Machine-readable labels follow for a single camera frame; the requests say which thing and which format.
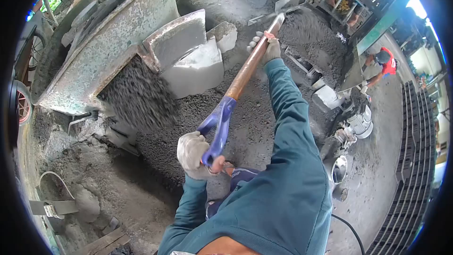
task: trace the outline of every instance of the hand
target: hand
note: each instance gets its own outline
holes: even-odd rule
[[[265,31],[265,33],[266,33],[266,37],[274,36],[272,34],[269,34],[267,31]],[[252,38],[252,41],[249,43],[249,45],[247,47],[247,51],[249,53],[251,53],[253,48],[256,47],[256,44],[260,41],[260,39],[263,35],[264,35],[264,33],[261,31],[256,32],[256,37]],[[267,41],[269,42],[269,45],[266,49],[266,52],[263,55],[263,58],[261,59],[261,62],[263,63],[263,65],[266,65],[266,63],[271,61],[272,59],[280,58],[279,39],[273,37],[273,38],[268,38]]]
[[[199,131],[187,133],[178,140],[178,161],[187,175],[193,179],[208,179],[223,169],[224,156],[218,156],[211,167],[201,163],[201,156],[207,151],[209,144]]]
[[[368,86],[362,86],[362,89],[360,90],[360,93],[366,94],[366,90],[368,89]]]

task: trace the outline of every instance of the red wheel rim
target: red wheel rim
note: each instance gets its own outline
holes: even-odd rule
[[[17,95],[19,100],[19,124],[22,124],[26,122],[30,116],[30,104],[24,94],[19,90],[17,91]]]

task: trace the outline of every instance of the metal bracket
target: metal bracket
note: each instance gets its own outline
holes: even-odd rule
[[[88,113],[86,115],[77,116],[77,119],[76,119],[75,116],[72,116],[72,121],[69,122],[69,125],[67,127],[67,134],[69,135],[69,132],[71,130],[71,126],[73,126],[74,124],[82,122],[82,121],[85,121],[85,120],[88,120],[88,119],[94,119],[94,121],[96,121],[98,116],[99,116],[99,111],[97,111],[97,110],[95,110],[95,111],[93,111],[91,113]]]

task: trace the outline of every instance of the wet concrete mix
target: wet concrete mix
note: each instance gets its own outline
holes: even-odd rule
[[[152,73],[138,55],[98,97],[112,107],[119,120],[143,132],[169,126],[176,120],[178,104],[168,83]]]
[[[336,32],[330,29],[327,22],[306,13],[300,10],[288,13],[278,37],[282,43],[291,46],[299,57],[319,70],[324,82],[335,89],[348,47],[336,37]]]

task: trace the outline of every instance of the wooden board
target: wooden board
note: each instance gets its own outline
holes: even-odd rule
[[[120,247],[130,241],[130,238],[125,234],[122,237],[118,238],[115,242],[105,247],[101,251],[97,252],[96,255],[109,255],[110,252],[114,251],[115,248]]]
[[[111,233],[101,237],[100,239],[88,244],[85,247],[82,247],[79,250],[76,250],[71,253],[71,255],[94,255],[97,252],[101,251],[105,247],[109,246],[117,239],[124,235],[124,230],[119,227],[112,231]]]

